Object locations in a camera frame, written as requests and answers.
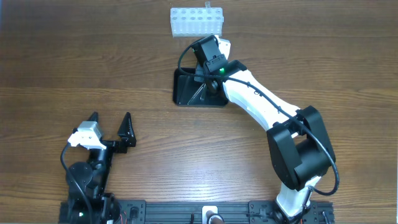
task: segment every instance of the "tabletop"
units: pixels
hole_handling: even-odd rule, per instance
[[[398,2],[212,1],[231,60],[277,96],[316,107],[336,154],[337,223],[397,216]],[[149,202],[274,200],[266,132],[243,109],[182,108],[173,73],[196,38],[173,38],[171,7],[204,1],[4,0],[0,26],[0,222],[54,223],[68,185],[60,153],[93,111],[105,139],[132,114],[137,146],[116,154],[107,192]],[[187,54],[183,66],[193,67]],[[71,149],[68,165],[88,151]],[[331,189],[331,169],[318,188]]]

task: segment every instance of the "white arm segment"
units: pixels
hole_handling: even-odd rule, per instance
[[[257,80],[252,76],[249,70],[239,71],[230,76],[231,78],[236,78],[245,82],[250,82],[258,89],[260,89],[265,95],[267,95],[273,102],[280,106],[284,111],[286,111],[291,116],[296,115],[296,111],[299,110],[297,106],[286,103],[281,100],[273,93],[271,93],[267,88],[262,86]],[[275,122],[283,123],[288,120],[288,117],[279,113],[278,110],[270,104],[264,97],[260,96],[258,93],[242,83],[238,83],[232,80],[227,80],[223,83],[223,88],[226,97],[233,103],[236,103],[243,109],[245,109],[261,126],[264,130],[272,128]],[[298,134],[292,134],[292,138],[296,137]],[[276,198],[276,202],[281,208],[281,210],[288,217],[294,217],[298,215],[302,210],[302,205],[310,205],[310,200],[304,202],[305,197],[309,191],[309,186],[315,186],[321,177],[314,177],[307,181],[302,190],[290,190],[283,183],[280,188],[280,192]]]
[[[279,105],[284,111],[288,112],[288,114],[292,116],[296,115],[296,110],[299,109],[297,106],[288,104],[275,96],[267,88],[257,82],[249,70],[238,71],[230,77],[245,82],[250,82],[250,84],[260,89],[273,102]],[[277,108],[270,104],[264,97],[260,96],[258,93],[255,93],[252,88],[242,83],[227,80],[223,83],[223,88],[225,95],[230,102],[236,103],[245,109],[266,131],[272,128],[272,125],[275,122],[283,123],[284,121],[288,120],[288,117],[278,112]]]

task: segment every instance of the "wooden table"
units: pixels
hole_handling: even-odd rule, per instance
[[[171,7],[202,1],[4,0],[0,32],[0,222],[57,222],[60,153],[93,111],[105,139],[133,117],[137,147],[114,158],[108,192],[147,201],[273,200],[266,133],[244,110],[180,108],[173,72],[195,38]],[[394,223],[398,2],[212,1],[223,37],[268,89],[323,116],[341,175],[338,223]],[[193,54],[184,66],[194,66]],[[67,164],[88,151],[71,149]],[[319,188],[333,186],[333,174]]]

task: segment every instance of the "white connector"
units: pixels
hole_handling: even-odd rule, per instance
[[[223,9],[210,7],[210,3],[206,3],[206,7],[203,8],[171,8],[170,10],[173,37],[221,36],[223,22]]]

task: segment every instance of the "wooden surface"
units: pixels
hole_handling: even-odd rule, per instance
[[[0,32],[0,222],[57,222],[68,186],[59,156],[99,112],[106,139],[125,112],[137,147],[116,155],[108,192],[156,201],[273,200],[266,133],[236,105],[179,108],[173,72],[194,38],[173,39],[171,7],[202,1],[5,0]],[[341,184],[338,223],[394,223],[398,2],[212,1],[223,37],[285,101],[322,113]],[[193,54],[183,63],[194,66]],[[71,149],[67,164],[88,152]],[[319,188],[333,185],[331,170]]]

